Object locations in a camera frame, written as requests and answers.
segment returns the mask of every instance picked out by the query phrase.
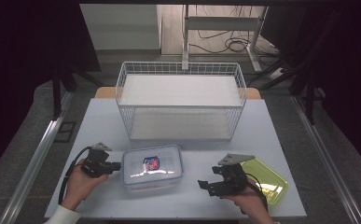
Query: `white wire basket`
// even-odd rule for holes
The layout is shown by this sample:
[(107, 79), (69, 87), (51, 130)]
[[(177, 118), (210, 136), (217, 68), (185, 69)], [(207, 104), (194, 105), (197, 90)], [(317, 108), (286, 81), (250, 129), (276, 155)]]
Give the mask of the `white wire basket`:
[(116, 96), (131, 140), (229, 141), (246, 86), (237, 63), (125, 62)]

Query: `green plastic tray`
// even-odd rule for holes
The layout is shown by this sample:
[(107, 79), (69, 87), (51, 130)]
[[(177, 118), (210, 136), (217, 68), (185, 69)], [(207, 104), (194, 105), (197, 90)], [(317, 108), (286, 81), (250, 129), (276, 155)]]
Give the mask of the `green plastic tray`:
[(241, 166), (245, 173), (253, 175), (258, 179), (262, 187), (262, 192), (267, 197), (268, 204), (276, 204), (287, 192), (287, 181), (258, 158), (244, 161), (241, 163)]

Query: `white tabletop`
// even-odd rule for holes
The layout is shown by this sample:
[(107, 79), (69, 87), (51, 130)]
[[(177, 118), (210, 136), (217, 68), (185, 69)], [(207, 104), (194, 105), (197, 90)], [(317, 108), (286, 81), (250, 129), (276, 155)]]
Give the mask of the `white tabletop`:
[(120, 172), (109, 179), (77, 209), (83, 217), (102, 219), (241, 219), (245, 218), (233, 202), (210, 197), (198, 180), (222, 181), (214, 175), (227, 153), (255, 155), (288, 182), (288, 191), (275, 205), (273, 217), (305, 217), (306, 213), (285, 160), (264, 100), (248, 100), (230, 142), (131, 142), (119, 114), (116, 100), (92, 99), (81, 124), (63, 174), (49, 204), (46, 217), (56, 209), (65, 170), (84, 148), (103, 142), (113, 148), (107, 161), (120, 161), (124, 151), (134, 148), (176, 144), (182, 149), (184, 175), (178, 186), (130, 192), (122, 186)]

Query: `human hand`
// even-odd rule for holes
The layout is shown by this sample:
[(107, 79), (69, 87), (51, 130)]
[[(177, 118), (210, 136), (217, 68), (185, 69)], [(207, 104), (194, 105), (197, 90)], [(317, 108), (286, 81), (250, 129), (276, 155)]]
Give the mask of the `human hand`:
[(105, 182), (108, 178), (108, 175), (101, 175), (98, 178), (91, 178), (86, 175), (81, 171), (80, 167), (83, 161), (80, 160), (70, 174), (66, 194), (61, 203), (62, 207), (73, 211), (92, 193), (96, 186)]
[[(247, 180), (256, 185), (256, 183), (247, 178)], [(239, 206), (253, 221), (257, 224), (272, 224), (273, 220), (268, 214), (267, 210), (261, 198), (251, 188), (246, 188), (240, 194), (237, 195), (226, 195), (220, 198), (231, 200), (235, 205)]]

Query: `wrist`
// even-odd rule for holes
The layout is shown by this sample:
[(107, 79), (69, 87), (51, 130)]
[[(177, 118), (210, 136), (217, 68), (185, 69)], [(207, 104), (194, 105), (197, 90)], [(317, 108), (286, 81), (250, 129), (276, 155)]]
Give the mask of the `wrist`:
[(254, 211), (247, 214), (256, 224), (272, 224), (273, 219), (270, 214), (264, 209), (264, 211)]
[(63, 201), (61, 203), (61, 206), (66, 208), (66, 209), (76, 211), (77, 207), (80, 204), (81, 204), (81, 200), (73, 199), (73, 198), (70, 198), (70, 197), (64, 197), (64, 199), (63, 199)]

